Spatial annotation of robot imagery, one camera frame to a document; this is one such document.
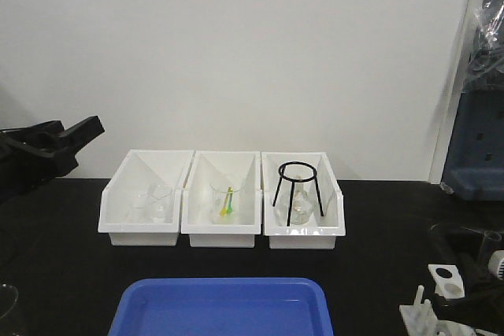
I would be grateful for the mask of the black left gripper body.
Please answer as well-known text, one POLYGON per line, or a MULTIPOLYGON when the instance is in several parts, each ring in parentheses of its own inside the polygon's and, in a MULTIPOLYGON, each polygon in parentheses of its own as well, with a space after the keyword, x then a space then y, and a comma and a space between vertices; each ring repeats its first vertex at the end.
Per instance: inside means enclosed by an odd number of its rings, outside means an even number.
POLYGON ((37 151, 50 144, 50 136, 46 132, 48 123, 1 131, 2 202, 44 184, 37 182, 37 151))

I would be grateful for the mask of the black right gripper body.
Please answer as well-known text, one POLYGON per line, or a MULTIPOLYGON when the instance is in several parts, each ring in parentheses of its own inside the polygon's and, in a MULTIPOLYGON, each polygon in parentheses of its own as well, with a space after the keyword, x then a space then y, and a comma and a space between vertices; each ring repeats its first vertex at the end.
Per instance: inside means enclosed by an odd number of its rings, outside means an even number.
POLYGON ((437 295, 433 301, 436 315, 442 320, 503 335, 503 281, 467 253, 459 253, 456 262, 465 296, 447 300, 437 295))

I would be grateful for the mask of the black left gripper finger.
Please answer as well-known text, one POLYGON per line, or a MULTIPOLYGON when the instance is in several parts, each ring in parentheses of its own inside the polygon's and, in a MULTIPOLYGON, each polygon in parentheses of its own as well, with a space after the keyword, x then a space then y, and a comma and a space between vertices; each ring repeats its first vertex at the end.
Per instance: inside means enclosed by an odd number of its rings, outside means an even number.
POLYGON ((39 149, 37 154, 38 183, 63 177, 78 166, 76 151, 72 147, 60 149, 45 147, 39 149))
POLYGON ((46 148, 48 153, 77 154, 88 143, 105 132, 98 116, 89 116, 84 120, 65 129, 60 120, 51 120, 46 126, 50 136, 50 144, 46 148))

